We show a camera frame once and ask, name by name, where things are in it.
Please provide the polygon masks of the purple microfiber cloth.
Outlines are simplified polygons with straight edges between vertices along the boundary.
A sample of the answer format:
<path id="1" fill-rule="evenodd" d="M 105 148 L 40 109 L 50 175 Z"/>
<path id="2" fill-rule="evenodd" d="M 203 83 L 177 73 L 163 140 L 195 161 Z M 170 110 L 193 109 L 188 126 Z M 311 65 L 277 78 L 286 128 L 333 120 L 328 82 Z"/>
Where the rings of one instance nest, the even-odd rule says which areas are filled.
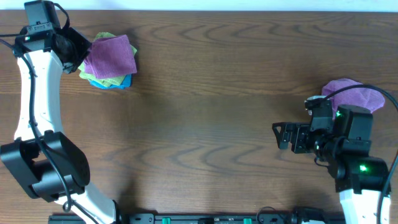
<path id="1" fill-rule="evenodd" d="M 98 79 L 137 73 L 134 51 L 127 35 L 96 39 L 84 60 L 85 72 Z"/>

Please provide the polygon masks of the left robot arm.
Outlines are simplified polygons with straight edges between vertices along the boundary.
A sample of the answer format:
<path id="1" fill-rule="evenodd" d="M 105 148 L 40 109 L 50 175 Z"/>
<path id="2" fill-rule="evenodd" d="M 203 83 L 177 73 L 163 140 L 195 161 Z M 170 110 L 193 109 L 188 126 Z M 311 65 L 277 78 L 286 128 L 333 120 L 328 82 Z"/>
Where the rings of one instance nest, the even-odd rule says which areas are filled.
<path id="1" fill-rule="evenodd" d="M 63 132 L 60 79 L 74 72 L 91 43 L 75 29 L 28 27 L 11 47 L 21 73 L 21 111 L 1 161 L 33 199 L 55 202 L 85 223 L 120 223 L 116 202 L 90 181 L 85 154 Z"/>

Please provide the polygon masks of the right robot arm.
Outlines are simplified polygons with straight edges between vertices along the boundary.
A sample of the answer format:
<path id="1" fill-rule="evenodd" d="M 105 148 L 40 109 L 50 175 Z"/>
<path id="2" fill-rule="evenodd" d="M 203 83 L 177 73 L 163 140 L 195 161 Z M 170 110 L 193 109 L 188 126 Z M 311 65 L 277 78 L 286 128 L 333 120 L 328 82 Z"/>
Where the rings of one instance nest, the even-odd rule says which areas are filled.
<path id="1" fill-rule="evenodd" d="M 335 181 L 346 223 L 389 223 L 389 171 L 382 159 L 369 155 L 370 126 L 283 122 L 274 123 L 272 130 L 279 149 L 313 153 L 315 163 L 326 167 Z"/>

